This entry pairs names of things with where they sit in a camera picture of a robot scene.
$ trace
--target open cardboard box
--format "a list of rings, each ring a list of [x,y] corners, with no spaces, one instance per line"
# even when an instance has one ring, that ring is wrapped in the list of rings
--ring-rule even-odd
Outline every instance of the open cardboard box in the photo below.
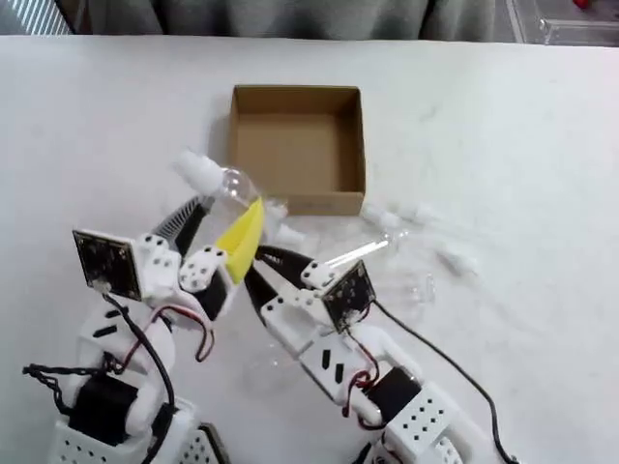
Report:
[[[228,161],[291,215],[357,215],[366,192],[356,87],[238,85]]]

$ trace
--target black wire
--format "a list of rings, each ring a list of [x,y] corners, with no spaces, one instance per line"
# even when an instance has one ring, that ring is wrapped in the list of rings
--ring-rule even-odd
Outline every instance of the black wire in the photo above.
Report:
[[[121,316],[123,316],[123,319],[129,326],[129,329],[132,331],[132,334],[135,335],[135,338],[137,338],[137,340],[142,345],[144,345],[144,349],[146,349],[150,357],[153,359],[153,362],[155,363],[157,370],[162,376],[163,384],[165,385],[165,390],[167,391],[167,402],[169,403],[170,410],[174,411],[176,407],[175,400],[174,400],[174,387],[172,387],[172,381],[170,380],[170,377],[167,374],[167,371],[165,370],[165,366],[163,365],[162,359],[157,354],[157,350],[155,350],[155,348],[153,347],[152,343],[150,342],[150,340],[148,339],[144,331],[141,330],[137,326],[137,324],[133,321],[133,319],[129,316],[129,309],[126,306],[122,306],[120,303],[118,303],[116,300],[114,300],[112,297],[106,294],[103,294],[103,299],[106,300],[111,305],[113,305],[114,307],[116,307],[120,311]],[[163,440],[165,439],[165,435],[167,434],[167,431],[169,430],[170,425],[172,424],[172,418],[173,418],[173,414],[170,414],[168,416],[168,420],[165,426],[163,427],[162,432],[157,437],[157,441],[153,444],[152,447],[148,449],[148,452],[146,453],[146,457],[142,461],[142,464],[150,464],[151,462],[153,462],[153,459],[155,459],[155,457],[157,456],[157,453],[159,452],[159,450],[161,449],[163,445]]]
[[[487,401],[488,406],[490,407],[490,414],[492,415],[492,438],[494,440],[494,445],[496,446],[496,450],[501,456],[501,459],[505,461],[507,464],[518,464],[519,461],[515,456],[509,456],[508,453],[503,448],[503,444],[501,443],[501,437],[499,435],[499,419],[498,414],[496,412],[496,405],[494,404],[494,400],[489,395],[489,393],[473,378],[471,377],[462,367],[460,367],[454,360],[452,360],[443,350],[434,345],[427,338],[423,337],[419,333],[413,331],[411,328],[407,327],[403,322],[397,319],[391,312],[389,312],[385,306],[383,306],[379,301],[375,300],[374,304],[380,309],[383,314],[385,314],[389,319],[398,324],[401,329],[413,335],[421,342],[423,342],[428,348],[433,350],[437,355],[443,358],[447,363],[451,364],[452,367],[457,370],[462,377],[469,381],[469,383],[475,387],[475,389],[484,397]]]
[[[62,390],[58,384],[58,379],[53,375],[93,376],[102,374],[105,375],[107,372],[118,373],[115,360],[108,357],[104,359],[102,367],[50,367],[41,364],[30,364],[21,370],[22,374],[33,377],[53,391],[54,404],[56,405],[56,408],[58,408],[58,412],[65,416],[68,416],[73,409],[67,406],[63,401]]]

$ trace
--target red object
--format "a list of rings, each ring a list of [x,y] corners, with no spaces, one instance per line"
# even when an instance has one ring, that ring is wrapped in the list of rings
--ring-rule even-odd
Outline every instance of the red object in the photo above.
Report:
[[[584,10],[585,8],[589,8],[589,5],[591,4],[591,0],[573,0],[575,5],[579,8],[581,8],[582,10]]]

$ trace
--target circuit board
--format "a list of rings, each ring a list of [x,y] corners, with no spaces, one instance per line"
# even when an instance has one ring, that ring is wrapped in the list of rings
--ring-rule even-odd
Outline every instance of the circuit board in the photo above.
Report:
[[[341,333],[354,312],[362,313],[376,299],[363,261],[358,261],[323,296],[336,331]]]
[[[74,239],[89,287],[104,285],[109,293],[141,301],[131,242],[78,230]]]

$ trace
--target white table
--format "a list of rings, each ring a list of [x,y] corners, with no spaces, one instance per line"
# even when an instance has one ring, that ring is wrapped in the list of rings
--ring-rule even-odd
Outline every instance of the white table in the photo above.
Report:
[[[509,450],[529,463],[616,460],[619,50],[3,38],[0,64],[0,461],[42,462],[55,412],[20,369],[71,364],[98,303],[72,227],[136,235],[186,198],[168,165],[188,145],[221,154],[235,83],[358,85],[368,197],[406,189],[399,201],[491,231],[470,244],[480,284],[443,284],[418,329],[494,394]],[[301,370],[268,392],[249,386],[270,337],[246,297],[235,309],[205,365],[192,362],[195,334],[181,340],[177,391],[235,463],[350,461],[364,433]],[[488,426],[472,389],[393,334]]]

